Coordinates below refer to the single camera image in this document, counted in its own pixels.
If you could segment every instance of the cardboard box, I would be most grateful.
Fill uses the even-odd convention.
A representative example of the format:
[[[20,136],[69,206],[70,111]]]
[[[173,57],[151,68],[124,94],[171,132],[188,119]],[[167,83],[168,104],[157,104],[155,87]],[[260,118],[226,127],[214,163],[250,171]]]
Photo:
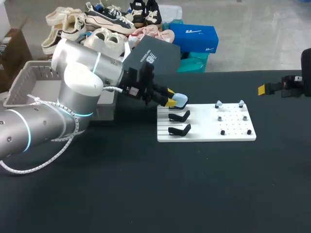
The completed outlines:
[[[25,63],[33,59],[22,32],[26,22],[27,19],[18,29],[11,29],[6,35],[11,39],[0,55],[0,93],[10,89]]]
[[[213,26],[171,23],[170,29],[175,33],[173,44],[182,52],[216,53],[219,39]]]
[[[123,68],[140,70],[143,62],[155,66],[155,74],[176,73],[180,67],[180,49],[169,42],[144,36],[123,62]]]

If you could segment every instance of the black table surface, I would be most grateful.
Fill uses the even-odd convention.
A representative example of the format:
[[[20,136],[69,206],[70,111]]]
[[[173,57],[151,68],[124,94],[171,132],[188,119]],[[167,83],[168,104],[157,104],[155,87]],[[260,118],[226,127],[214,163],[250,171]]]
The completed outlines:
[[[310,233],[311,99],[257,96],[300,71],[157,77],[191,103],[247,104],[254,142],[159,143],[156,105],[119,97],[113,122],[94,123],[41,171],[0,170],[0,232]],[[32,168],[62,144],[11,156]]]

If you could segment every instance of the black hook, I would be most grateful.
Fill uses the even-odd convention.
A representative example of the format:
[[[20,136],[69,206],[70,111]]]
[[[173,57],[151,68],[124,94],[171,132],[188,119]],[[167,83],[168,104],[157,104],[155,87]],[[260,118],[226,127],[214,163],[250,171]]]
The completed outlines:
[[[191,125],[188,124],[184,130],[179,130],[179,129],[176,129],[176,128],[173,128],[173,127],[169,127],[169,133],[170,135],[177,135],[177,136],[186,136],[188,134],[188,132],[190,131],[191,129]]]
[[[173,113],[169,113],[169,119],[173,121],[185,122],[190,116],[190,110],[186,111],[184,116],[179,116]]]

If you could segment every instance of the blue shoe box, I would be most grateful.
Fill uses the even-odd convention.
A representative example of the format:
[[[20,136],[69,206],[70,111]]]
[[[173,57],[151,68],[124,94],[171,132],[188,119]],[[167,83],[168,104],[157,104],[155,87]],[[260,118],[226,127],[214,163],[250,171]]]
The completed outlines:
[[[171,23],[170,29],[181,52],[216,53],[219,39],[213,26]]]

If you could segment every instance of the cable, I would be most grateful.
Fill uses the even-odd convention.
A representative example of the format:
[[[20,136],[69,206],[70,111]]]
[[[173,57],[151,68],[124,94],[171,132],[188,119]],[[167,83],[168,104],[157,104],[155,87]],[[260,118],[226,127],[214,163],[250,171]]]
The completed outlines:
[[[120,92],[120,93],[123,92],[123,90],[122,90],[121,88],[118,88],[118,87],[115,87],[115,86],[105,86],[105,87],[103,88],[103,90],[106,90],[106,91],[117,91],[117,92]],[[35,102],[32,103],[32,104],[30,104],[30,105],[44,104],[44,105],[46,105],[46,106],[52,108],[52,109],[55,110],[55,111],[58,111],[57,108],[61,108],[61,109],[63,109],[64,111],[66,111],[67,113],[69,113],[69,114],[72,116],[73,120],[74,120],[75,129],[74,129],[73,133],[70,134],[70,135],[67,136],[67,137],[64,137],[64,138],[57,138],[57,139],[52,140],[52,141],[54,141],[54,142],[63,142],[63,141],[68,141],[68,142],[67,142],[67,143],[64,145],[64,147],[63,147],[55,156],[53,156],[50,160],[46,161],[45,163],[43,163],[43,164],[41,164],[41,165],[39,165],[39,166],[37,166],[37,167],[35,167],[35,168],[33,168],[33,169],[28,169],[28,170],[15,170],[15,169],[12,169],[12,168],[10,168],[9,166],[7,166],[7,165],[4,163],[3,160],[0,161],[0,165],[1,165],[5,170],[7,170],[7,171],[9,171],[9,172],[12,172],[12,173],[15,173],[15,174],[28,174],[28,173],[32,173],[32,172],[38,171],[38,170],[44,168],[45,166],[49,165],[49,164],[52,163],[55,159],[57,159],[62,153],[65,152],[65,150],[66,150],[66,149],[69,147],[69,145],[71,144],[73,138],[74,138],[77,134],[79,134],[79,133],[78,133],[78,131],[79,131],[79,120],[78,120],[76,114],[75,114],[71,109],[67,108],[66,106],[63,106],[63,105],[60,104],[60,103],[55,103],[55,102],[50,102],[50,101],[43,101],[43,100],[41,100],[39,97],[34,97],[34,96],[32,96],[32,95],[28,95],[28,97],[30,97],[30,98],[32,98],[32,99],[35,100]]]
[[[42,100],[40,100],[40,98],[34,98],[34,99],[35,99],[35,103],[40,103],[40,104],[44,104],[44,105],[47,105],[47,106],[49,106],[49,105],[55,106],[55,107],[61,108],[61,109],[63,109],[64,111],[68,112],[68,113],[72,116],[72,118],[73,118],[73,120],[74,120],[75,129],[74,129],[74,131],[73,131],[72,134],[70,134],[69,136],[67,136],[67,137],[65,137],[65,138],[55,139],[54,141],[57,141],[57,140],[58,140],[58,141],[68,141],[68,142],[67,142],[67,143],[64,145],[64,147],[63,147],[55,156],[53,156],[50,160],[46,161],[45,163],[43,163],[43,164],[41,164],[41,165],[39,165],[39,166],[37,166],[37,167],[35,167],[35,168],[33,168],[33,169],[28,169],[28,170],[15,170],[15,169],[12,169],[12,168],[8,167],[8,166],[4,163],[4,161],[2,161],[2,160],[0,161],[0,165],[1,165],[5,170],[7,170],[7,171],[9,171],[9,172],[12,172],[12,173],[15,173],[15,174],[28,174],[28,173],[32,173],[32,172],[34,172],[34,171],[38,171],[38,170],[44,168],[45,166],[49,165],[50,163],[52,163],[52,162],[53,162],[55,159],[57,159],[62,153],[65,152],[65,150],[69,147],[69,145],[71,144],[73,138],[77,135],[77,133],[78,133],[78,131],[79,131],[79,120],[78,120],[78,118],[76,117],[75,113],[74,113],[71,109],[69,109],[69,108],[67,108],[66,106],[63,106],[63,105],[61,105],[61,104],[59,104],[59,103],[49,102],[49,101],[42,101]]]

